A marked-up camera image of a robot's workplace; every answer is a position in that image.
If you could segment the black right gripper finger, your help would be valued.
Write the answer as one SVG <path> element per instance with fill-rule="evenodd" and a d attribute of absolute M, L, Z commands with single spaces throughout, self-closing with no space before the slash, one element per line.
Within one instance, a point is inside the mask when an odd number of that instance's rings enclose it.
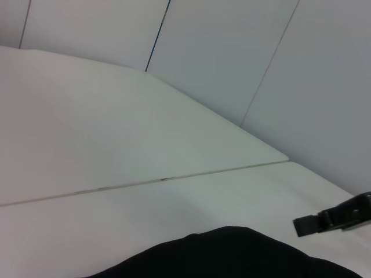
<path fill-rule="evenodd" d="M 347 231 L 370 223 L 370 199 L 350 199 L 316 215 L 293 220 L 298 237 L 334 230 Z"/>
<path fill-rule="evenodd" d="M 364 192 L 354 196 L 353 201 L 355 204 L 370 204 L 371 192 Z"/>

